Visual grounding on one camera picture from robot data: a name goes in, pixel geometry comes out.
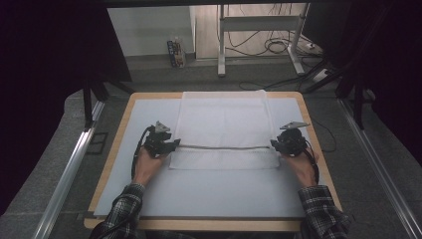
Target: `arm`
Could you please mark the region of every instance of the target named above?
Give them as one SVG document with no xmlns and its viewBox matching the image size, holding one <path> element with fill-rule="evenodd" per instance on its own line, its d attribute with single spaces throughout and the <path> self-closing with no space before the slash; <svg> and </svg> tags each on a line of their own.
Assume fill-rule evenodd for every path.
<svg viewBox="0 0 422 239">
<path fill-rule="evenodd" d="M 104 222 L 94 228 L 90 239 L 136 238 L 143 191 L 166 156 L 163 154 L 154 158 L 143 147 L 140 149 L 132 183 L 126 186 L 121 195 L 114 200 L 109 215 Z"/>
<path fill-rule="evenodd" d="M 307 148 L 307 151 L 313 154 L 310 148 Z M 318 155 L 315 153 L 314 155 L 317 162 Z M 306 222 L 312 231 L 319 238 L 347 238 L 350 221 L 335 207 L 328 187 L 317 185 L 314 169 L 307 156 L 301 153 L 295 157 L 283 155 L 283 158 L 295 172 L 303 187 L 299 191 L 299 198 L 304 207 Z"/>
</svg>

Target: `wall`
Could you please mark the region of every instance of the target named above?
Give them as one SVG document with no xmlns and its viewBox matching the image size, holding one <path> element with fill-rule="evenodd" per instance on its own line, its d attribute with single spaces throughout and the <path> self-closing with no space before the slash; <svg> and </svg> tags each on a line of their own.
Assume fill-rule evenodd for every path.
<svg viewBox="0 0 422 239">
<path fill-rule="evenodd" d="M 108 14 L 126 57 L 162 55 L 168 54 L 166 42 L 175 36 L 183 39 L 186 53 L 194 52 L 194 11 L 190 9 L 112 8 Z"/>
</svg>

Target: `shirt sleeve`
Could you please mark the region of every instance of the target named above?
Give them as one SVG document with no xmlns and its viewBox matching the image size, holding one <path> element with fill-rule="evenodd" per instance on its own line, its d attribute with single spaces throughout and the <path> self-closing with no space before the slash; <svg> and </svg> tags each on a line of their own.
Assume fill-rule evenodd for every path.
<svg viewBox="0 0 422 239">
<path fill-rule="evenodd" d="M 141 184 L 133 183 L 126 186 L 121 195 L 112 203 L 111 211 L 105 221 L 93 230 L 90 239 L 135 239 L 144 190 L 145 187 Z"/>
<path fill-rule="evenodd" d="M 299 191 L 308 225 L 323 239 L 347 238 L 350 220 L 334 205 L 325 185 L 306 187 Z"/>
</svg>

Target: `wooden frame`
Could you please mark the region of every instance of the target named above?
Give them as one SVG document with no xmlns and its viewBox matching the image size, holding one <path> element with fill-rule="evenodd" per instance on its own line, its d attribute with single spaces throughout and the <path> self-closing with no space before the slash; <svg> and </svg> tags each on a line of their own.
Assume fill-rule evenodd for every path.
<svg viewBox="0 0 422 239">
<path fill-rule="evenodd" d="M 132 94 L 127 103 L 120 125 L 118 127 L 116 136 L 112 143 L 108 158 L 103 169 L 102 176 L 99 180 L 96 192 L 91 201 L 88 214 L 92 215 L 96 210 L 103 190 L 106 187 L 109 173 L 114 165 L 114 160 L 120 148 L 121 140 L 123 138 L 126 126 L 128 124 L 132 108 L 136 100 L 141 99 L 181 99 L 183 93 L 135 93 Z M 310 114 L 304 98 L 300 93 L 296 92 L 276 92 L 267 93 L 268 98 L 295 98 L 301 110 L 302 117 L 305 122 L 311 122 Z M 326 167 L 325 159 L 320 149 L 317 135 L 312 125 L 307 127 L 310 141 L 313 149 L 319 154 L 319 173 L 324 178 L 325 184 L 328 186 L 335 205 L 341 209 L 338 197 L 333 186 L 328 168 Z M 87 228 L 94 228 L 97 224 L 104 221 L 103 218 L 85 218 L 84 224 Z M 301 221 L 298 219 L 184 219 L 184 218 L 155 218 L 144 219 L 140 221 L 138 228 L 142 230 L 182 230 L 182 231 L 299 231 Z"/>
</svg>

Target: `device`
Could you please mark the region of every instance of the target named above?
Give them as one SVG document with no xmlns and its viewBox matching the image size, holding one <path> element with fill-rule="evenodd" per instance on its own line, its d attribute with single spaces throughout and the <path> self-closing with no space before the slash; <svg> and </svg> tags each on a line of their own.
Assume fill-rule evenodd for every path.
<svg viewBox="0 0 422 239">
<path fill-rule="evenodd" d="M 307 151 L 308 141 L 302 136 L 299 127 L 308 126 L 308 123 L 292 121 L 280 129 L 284 131 L 277 136 L 277 140 L 271 140 L 271 145 L 281 154 L 299 156 L 301 153 L 307 155 L 316 175 L 316 183 L 319 182 L 319 169 L 314 154 Z"/>
<path fill-rule="evenodd" d="M 137 162 L 140 148 L 142 146 L 145 147 L 145 149 L 152 157 L 156 157 L 160 154 L 170 153 L 176 150 L 176 147 L 180 144 L 180 139 L 176 139 L 173 142 L 165 142 L 166 140 L 169 140 L 171 138 L 171 133 L 169 131 L 170 128 L 162 124 L 160 121 L 157 121 L 155 125 L 151 125 L 143 131 L 143 134 L 140 137 L 140 141 L 137 144 L 136 150 L 133 155 L 131 169 L 132 178 L 134 177 L 135 165 Z M 143 138 L 145 137 L 147 132 L 149 132 L 149 135 L 146 137 L 145 143 L 142 144 Z"/>
</svg>

